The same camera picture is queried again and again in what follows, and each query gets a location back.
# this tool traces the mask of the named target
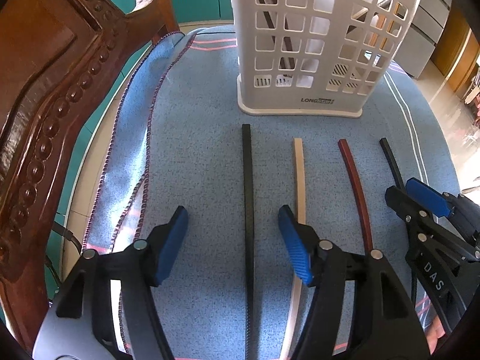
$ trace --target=silver screw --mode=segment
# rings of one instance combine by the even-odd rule
[[[372,256],[376,260],[381,260],[383,258],[383,253],[378,249],[373,249],[370,252],[370,256]]]
[[[326,239],[320,241],[319,245],[324,251],[329,251],[333,248],[333,244]]]
[[[95,257],[95,249],[87,249],[82,253],[82,257],[86,260],[93,259]]]
[[[147,245],[148,245],[147,241],[145,241],[144,239],[139,239],[138,241],[135,241],[135,243],[133,244],[133,247],[138,251],[142,251],[147,247]]]

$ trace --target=white plastic basket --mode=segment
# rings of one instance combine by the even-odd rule
[[[420,0],[381,2],[232,0],[240,108],[359,117]]]

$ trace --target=ribbed blue pad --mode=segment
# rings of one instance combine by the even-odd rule
[[[188,227],[188,213],[185,208],[182,207],[180,209],[178,217],[171,225],[172,228],[170,229],[169,236],[158,256],[158,267],[155,277],[159,285],[170,276],[173,263],[177,258],[180,246],[182,246],[183,239],[185,238]]]
[[[278,226],[282,233],[286,249],[289,252],[290,262],[292,263],[295,274],[305,285],[309,285],[314,279],[310,271],[310,256],[297,234],[295,226],[285,207],[280,208],[278,212]]]
[[[443,196],[416,178],[407,181],[405,188],[411,198],[439,218],[442,216],[448,218],[452,214],[452,210]]]

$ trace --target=carved wooden chair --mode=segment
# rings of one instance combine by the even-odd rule
[[[31,351],[48,309],[45,249],[75,140],[127,59],[178,29],[171,0],[0,5],[0,299]]]

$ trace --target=carved wood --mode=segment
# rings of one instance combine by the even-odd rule
[[[175,31],[170,0],[8,0],[0,10],[0,299],[32,350],[44,256],[76,138],[127,59]]]

